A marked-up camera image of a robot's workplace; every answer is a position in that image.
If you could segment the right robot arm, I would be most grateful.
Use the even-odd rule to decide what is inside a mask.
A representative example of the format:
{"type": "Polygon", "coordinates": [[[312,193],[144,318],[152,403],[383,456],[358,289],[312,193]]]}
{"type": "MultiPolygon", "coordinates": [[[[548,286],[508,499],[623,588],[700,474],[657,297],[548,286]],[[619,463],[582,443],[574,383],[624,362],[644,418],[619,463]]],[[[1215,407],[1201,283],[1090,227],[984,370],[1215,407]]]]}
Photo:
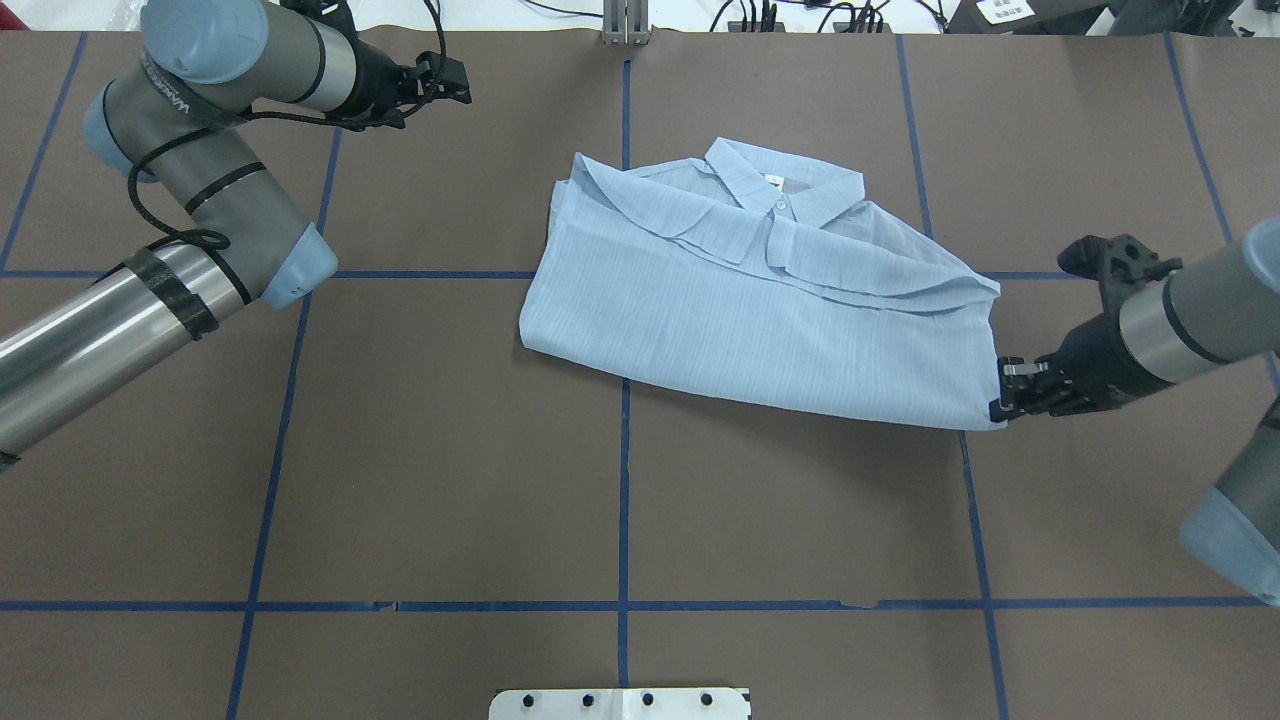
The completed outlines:
{"type": "Polygon", "coordinates": [[[993,421],[1111,413],[1180,398],[1184,445],[1242,438],[1178,530],[1181,548],[1248,594],[1277,606],[1277,380],[1229,389],[1277,361],[1277,219],[1192,261],[1130,234],[1084,236],[1060,269],[1091,281],[1098,311],[1037,357],[997,363],[993,421]]]}

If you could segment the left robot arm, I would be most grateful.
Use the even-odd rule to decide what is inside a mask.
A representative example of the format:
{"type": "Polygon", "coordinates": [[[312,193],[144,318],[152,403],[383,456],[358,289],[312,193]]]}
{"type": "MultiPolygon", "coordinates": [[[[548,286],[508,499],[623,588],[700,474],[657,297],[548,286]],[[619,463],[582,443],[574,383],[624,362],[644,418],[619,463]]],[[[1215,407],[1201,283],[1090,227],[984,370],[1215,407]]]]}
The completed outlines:
{"type": "Polygon", "coordinates": [[[147,1],[142,49],[90,104],[84,138],[152,241],[3,340],[3,468],[239,310],[283,309],[338,269],[316,220],[247,143],[270,120],[402,129],[472,101],[440,8],[397,61],[346,1],[147,1]]]}

